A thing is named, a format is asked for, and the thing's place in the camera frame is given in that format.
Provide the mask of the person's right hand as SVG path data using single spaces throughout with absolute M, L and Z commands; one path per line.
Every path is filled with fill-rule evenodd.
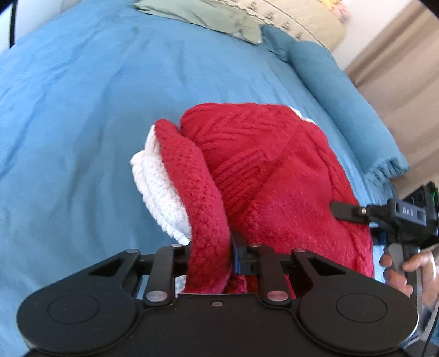
M 411 297 L 415 288 L 407 281 L 405 274 L 399 274 L 391 268 L 393 264 L 391 256 L 383 254 L 379 263 L 381 267 L 385 268 L 383 273 L 385 283 Z M 433 310 L 438 302 L 438 245 L 423 249 L 405 261 L 401 267 L 404 272 L 420 270 L 422 303 L 425 307 Z

